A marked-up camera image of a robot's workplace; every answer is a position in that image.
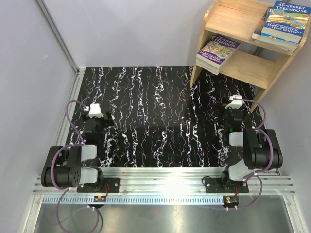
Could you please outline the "green paperback book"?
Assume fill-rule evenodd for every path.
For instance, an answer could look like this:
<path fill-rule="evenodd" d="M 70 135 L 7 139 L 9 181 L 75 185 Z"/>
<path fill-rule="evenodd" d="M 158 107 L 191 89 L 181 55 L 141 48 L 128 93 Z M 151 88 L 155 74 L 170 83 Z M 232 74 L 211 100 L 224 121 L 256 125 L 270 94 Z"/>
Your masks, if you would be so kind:
<path fill-rule="evenodd" d="M 211 64 L 209 64 L 209 63 L 207 63 L 207 62 L 205 62 L 205 61 L 203 61 L 203 60 L 201 60 L 199 58 L 196 58 L 196 64 L 203 64 L 203 65 L 206 65 L 206 66 L 213 66 L 213 65 L 211 65 Z"/>

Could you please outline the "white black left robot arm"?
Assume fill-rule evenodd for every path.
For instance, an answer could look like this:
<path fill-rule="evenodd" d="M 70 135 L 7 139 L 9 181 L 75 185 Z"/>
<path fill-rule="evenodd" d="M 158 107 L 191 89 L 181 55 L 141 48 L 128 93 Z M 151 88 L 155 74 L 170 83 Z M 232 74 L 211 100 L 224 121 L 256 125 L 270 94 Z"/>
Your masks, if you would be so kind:
<path fill-rule="evenodd" d="M 81 114 L 84 130 L 81 133 L 84 144 L 51 146 L 41 173 L 43 187 L 57 189 L 74 188 L 87 184 L 88 188 L 99 193 L 104 189 L 104 180 L 96 166 L 83 167 L 83 162 L 99 155 L 100 137 L 105 128 L 114 125 L 110 112 L 103 117 L 89 117 Z"/>

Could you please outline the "blue 26-storey treehouse book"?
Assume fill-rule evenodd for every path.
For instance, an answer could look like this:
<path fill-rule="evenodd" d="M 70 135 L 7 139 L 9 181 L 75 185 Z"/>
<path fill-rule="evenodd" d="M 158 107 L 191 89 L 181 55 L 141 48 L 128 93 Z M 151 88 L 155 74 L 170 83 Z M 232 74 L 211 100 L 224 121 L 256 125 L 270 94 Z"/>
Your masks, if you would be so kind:
<path fill-rule="evenodd" d="M 197 66 L 215 74 L 215 75 L 218 75 L 220 73 L 219 69 L 213 67 L 213 66 L 206 66 L 206 65 L 203 65 L 203 64 L 196 64 Z"/>

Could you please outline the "purple 52-storey treehouse book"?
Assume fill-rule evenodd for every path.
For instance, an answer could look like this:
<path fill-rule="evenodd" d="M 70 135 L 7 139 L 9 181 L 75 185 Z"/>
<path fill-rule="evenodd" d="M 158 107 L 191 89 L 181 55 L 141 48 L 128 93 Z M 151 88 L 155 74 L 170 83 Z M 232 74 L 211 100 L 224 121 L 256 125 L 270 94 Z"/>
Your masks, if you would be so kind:
<path fill-rule="evenodd" d="M 223 35 L 213 35 L 209 42 L 197 52 L 196 58 L 221 69 L 240 45 L 239 42 Z"/>

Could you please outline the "blue 91-storey treehouse book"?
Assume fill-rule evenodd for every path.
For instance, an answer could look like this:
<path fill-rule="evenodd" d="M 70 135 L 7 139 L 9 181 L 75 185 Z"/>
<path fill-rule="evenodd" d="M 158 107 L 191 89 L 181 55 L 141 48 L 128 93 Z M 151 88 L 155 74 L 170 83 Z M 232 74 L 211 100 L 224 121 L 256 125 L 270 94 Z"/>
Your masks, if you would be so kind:
<path fill-rule="evenodd" d="M 303 5 L 276 1 L 267 14 L 262 33 L 299 43 L 304 35 L 311 8 Z"/>

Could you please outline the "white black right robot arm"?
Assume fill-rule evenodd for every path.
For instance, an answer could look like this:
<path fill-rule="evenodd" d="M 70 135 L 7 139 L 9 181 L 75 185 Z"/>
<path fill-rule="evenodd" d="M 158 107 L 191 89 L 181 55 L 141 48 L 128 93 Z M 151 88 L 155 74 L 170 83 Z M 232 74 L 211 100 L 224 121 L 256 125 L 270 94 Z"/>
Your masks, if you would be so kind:
<path fill-rule="evenodd" d="M 219 187 L 226 193 L 246 188 L 249 178 L 271 169 L 279 169 L 283 165 L 283 155 L 275 131 L 243 129 L 242 117 L 243 113 L 238 109 L 225 110 L 223 116 L 224 144 L 243 149 L 243 158 L 227 166 L 221 174 Z"/>

